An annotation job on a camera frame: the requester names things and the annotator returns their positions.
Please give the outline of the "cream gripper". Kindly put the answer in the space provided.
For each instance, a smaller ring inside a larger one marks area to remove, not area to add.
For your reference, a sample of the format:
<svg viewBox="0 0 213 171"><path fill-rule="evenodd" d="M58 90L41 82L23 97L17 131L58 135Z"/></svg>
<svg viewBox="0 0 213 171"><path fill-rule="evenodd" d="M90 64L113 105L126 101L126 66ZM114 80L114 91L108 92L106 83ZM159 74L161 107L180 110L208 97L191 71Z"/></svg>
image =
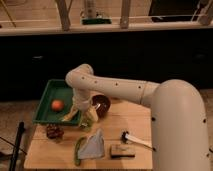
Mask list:
<svg viewBox="0 0 213 171"><path fill-rule="evenodd" d="M90 104L82 104L78 106L78 110L81 112L83 118L90 119L93 122L98 121L98 114L94 106Z"/></svg>

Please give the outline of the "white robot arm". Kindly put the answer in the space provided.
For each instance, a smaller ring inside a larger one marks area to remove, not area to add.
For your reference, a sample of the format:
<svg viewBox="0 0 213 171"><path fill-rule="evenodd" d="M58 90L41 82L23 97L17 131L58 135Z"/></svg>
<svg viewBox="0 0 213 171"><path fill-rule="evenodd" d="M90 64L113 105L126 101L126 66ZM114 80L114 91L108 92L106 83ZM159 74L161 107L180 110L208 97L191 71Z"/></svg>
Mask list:
<svg viewBox="0 0 213 171"><path fill-rule="evenodd" d="M92 91L150 109L153 171L211 171L205 105L192 84L100 77L88 64L69 71L65 81L80 110L89 108Z"/></svg>

